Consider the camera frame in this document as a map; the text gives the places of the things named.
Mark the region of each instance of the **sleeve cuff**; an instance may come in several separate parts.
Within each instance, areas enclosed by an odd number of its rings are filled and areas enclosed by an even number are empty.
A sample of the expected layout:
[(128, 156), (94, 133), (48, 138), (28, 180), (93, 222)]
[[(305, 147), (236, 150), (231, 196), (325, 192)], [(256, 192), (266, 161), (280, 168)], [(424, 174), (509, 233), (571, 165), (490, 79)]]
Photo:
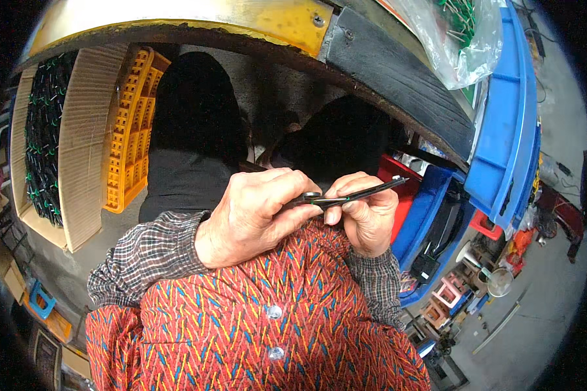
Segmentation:
[(182, 270), (187, 270), (191, 274), (208, 273), (211, 269), (206, 268), (196, 252), (196, 232), (200, 224), (211, 217), (211, 211), (205, 210), (193, 215), (188, 222), (187, 228), (181, 231), (178, 236), (178, 243), (181, 254), (184, 254), (181, 261)]
[(348, 257), (346, 258), (352, 263), (357, 263), (362, 268), (371, 268), (371, 267), (378, 267), (379, 265), (386, 265), (388, 263), (394, 262), (394, 257), (392, 256), (391, 247), (387, 249), (383, 254), (379, 256), (369, 258), (358, 254), (354, 251), (354, 247), (350, 247), (350, 251), (348, 253)]

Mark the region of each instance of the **cardboard box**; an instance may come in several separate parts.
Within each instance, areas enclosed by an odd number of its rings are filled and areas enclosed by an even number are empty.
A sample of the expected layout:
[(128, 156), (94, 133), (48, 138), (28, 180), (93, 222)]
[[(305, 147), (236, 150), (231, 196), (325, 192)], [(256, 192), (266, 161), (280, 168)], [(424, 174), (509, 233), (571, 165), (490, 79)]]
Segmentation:
[(83, 356), (74, 353), (69, 348), (63, 346), (62, 352), (63, 364), (68, 368), (78, 373), (85, 379), (91, 380), (91, 369), (89, 368), (89, 360)]
[(22, 305), (26, 282), (8, 247), (0, 241), (0, 278), (19, 305)]
[(26, 194), (24, 127), (32, 79), (22, 72), (11, 128), (11, 186), (17, 216), (56, 246), (72, 253), (102, 229), (101, 165), (111, 97), (128, 44), (81, 49), (68, 84), (59, 133), (59, 196), (63, 227), (37, 215)]

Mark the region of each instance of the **wrinkled hand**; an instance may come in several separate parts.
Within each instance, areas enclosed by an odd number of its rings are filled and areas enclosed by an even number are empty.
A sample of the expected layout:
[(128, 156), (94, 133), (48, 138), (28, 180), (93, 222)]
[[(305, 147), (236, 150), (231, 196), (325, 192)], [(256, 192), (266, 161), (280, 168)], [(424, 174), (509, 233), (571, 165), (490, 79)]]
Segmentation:
[[(382, 183), (376, 176), (364, 172), (354, 173), (337, 179), (324, 197), (342, 197)], [(387, 189), (368, 198), (345, 203), (341, 207), (329, 208), (324, 213), (324, 222), (335, 225), (343, 215), (345, 234), (354, 250), (372, 258), (389, 248), (397, 207), (398, 195)]]
[(271, 250), (306, 220), (322, 214), (315, 205), (281, 211), (304, 192), (321, 190), (301, 171), (290, 168), (233, 175), (211, 217), (198, 227), (198, 258), (207, 268), (221, 268)]

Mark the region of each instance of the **plastic stool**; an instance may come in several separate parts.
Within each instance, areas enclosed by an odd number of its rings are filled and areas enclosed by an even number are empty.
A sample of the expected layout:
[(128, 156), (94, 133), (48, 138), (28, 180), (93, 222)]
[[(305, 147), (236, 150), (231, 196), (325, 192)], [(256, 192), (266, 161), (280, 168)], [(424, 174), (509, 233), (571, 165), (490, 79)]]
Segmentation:
[(446, 277), (441, 278), (441, 286), (437, 291), (432, 291), (432, 295), (441, 303), (444, 303), (449, 309), (453, 308), (461, 300), (463, 295)]
[(503, 232), (502, 228), (492, 223), (488, 216), (479, 209), (476, 210), (474, 218), (470, 221), (470, 227), (492, 240), (500, 239)]
[[(39, 299), (43, 301), (43, 308), (38, 303)], [(50, 313), (52, 312), (56, 302), (57, 299), (50, 297), (48, 293), (44, 290), (43, 286), (41, 286), (39, 280), (36, 280), (35, 284), (32, 287), (31, 296), (28, 300), (28, 304), (30, 308), (35, 312), (35, 314), (42, 320), (48, 319), (48, 316), (50, 316)]]
[(431, 297), (428, 299), (428, 305), (423, 309), (419, 310), (422, 316), (433, 325), (434, 328), (437, 330), (448, 320), (450, 315), (448, 312), (441, 308), (437, 302), (435, 302), (435, 298)]

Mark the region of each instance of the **wooden stool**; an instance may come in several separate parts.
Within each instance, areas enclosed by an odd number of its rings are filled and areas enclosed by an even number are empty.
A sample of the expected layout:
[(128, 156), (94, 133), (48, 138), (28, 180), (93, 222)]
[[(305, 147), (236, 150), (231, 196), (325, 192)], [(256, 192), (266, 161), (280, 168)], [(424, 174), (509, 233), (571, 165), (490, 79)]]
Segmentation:
[(424, 319), (433, 325), (437, 330), (446, 323), (446, 320), (450, 317), (450, 314), (446, 309), (443, 309), (436, 301), (435, 298), (431, 297), (428, 299), (428, 305), (423, 309), (419, 310)]

